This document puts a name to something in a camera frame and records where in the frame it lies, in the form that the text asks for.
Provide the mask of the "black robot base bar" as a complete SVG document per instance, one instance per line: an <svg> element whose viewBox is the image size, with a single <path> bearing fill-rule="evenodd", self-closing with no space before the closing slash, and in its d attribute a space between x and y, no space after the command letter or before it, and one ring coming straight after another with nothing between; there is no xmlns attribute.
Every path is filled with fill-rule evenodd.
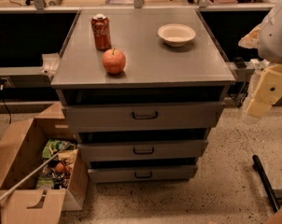
<svg viewBox="0 0 282 224"><path fill-rule="evenodd" d="M261 164L261 160L258 155L253 155L252 156L253 160L253 168L258 172L261 183L263 184L263 187L266 191L266 194L268 196L268 199L270 201L270 204L274 210L275 213L277 213L280 209L280 204L275 196L275 192L272 188L272 185L267 177L267 174L264 171L264 168Z"/></svg>

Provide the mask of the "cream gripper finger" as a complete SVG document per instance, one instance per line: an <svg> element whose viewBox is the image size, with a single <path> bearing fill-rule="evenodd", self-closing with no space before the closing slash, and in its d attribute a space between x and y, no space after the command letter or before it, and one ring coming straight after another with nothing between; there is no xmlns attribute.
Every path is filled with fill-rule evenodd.
<svg viewBox="0 0 282 224"><path fill-rule="evenodd" d="M244 49L256 49L259 45L259 33L261 26L258 24L247 35L243 36L238 46Z"/></svg>
<svg viewBox="0 0 282 224"><path fill-rule="evenodd" d="M256 70L249 82L244 114L253 119L264 117L282 97L282 64Z"/></svg>

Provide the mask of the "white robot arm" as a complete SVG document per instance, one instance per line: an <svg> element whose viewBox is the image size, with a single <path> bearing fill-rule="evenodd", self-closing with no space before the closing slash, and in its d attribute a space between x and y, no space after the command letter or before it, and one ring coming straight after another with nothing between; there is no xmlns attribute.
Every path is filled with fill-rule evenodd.
<svg viewBox="0 0 282 224"><path fill-rule="evenodd" d="M282 97L282 0L279 0L262 22L238 42L245 49L257 49L269 64L257 68L251 77L243 104L247 119L263 118Z"/></svg>

